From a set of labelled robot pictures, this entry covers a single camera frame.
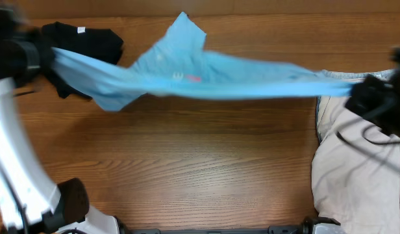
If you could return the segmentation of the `light blue printed t-shirt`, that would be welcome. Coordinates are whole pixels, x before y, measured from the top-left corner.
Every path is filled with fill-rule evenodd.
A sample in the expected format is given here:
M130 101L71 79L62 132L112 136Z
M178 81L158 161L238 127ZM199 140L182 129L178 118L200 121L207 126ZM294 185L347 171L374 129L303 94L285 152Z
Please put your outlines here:
M346 96L352 84L295 64L205 51L206 34L180 13L130 68L55 48L54 70L74 89L116 112L144 94L243 100Z

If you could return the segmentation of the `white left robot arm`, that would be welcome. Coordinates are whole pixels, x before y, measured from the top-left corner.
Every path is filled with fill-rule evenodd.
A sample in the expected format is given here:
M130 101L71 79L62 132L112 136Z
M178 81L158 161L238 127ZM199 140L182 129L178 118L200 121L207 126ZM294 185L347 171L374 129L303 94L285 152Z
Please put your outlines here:
M23 29L16 9L0 3L0 213L3 233L124 233L114 216L90 205L78 178L56 184L21 124L14 99L55 59L36 29Z

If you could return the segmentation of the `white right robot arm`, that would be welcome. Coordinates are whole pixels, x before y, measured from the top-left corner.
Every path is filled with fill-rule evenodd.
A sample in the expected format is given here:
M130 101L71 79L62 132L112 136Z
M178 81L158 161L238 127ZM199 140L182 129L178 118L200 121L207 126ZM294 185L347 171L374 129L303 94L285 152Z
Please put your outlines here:
M397 64L387 80L368 74L355 84L345 107L354 114L375 124L387 135L400 138L400 48L392 60Z

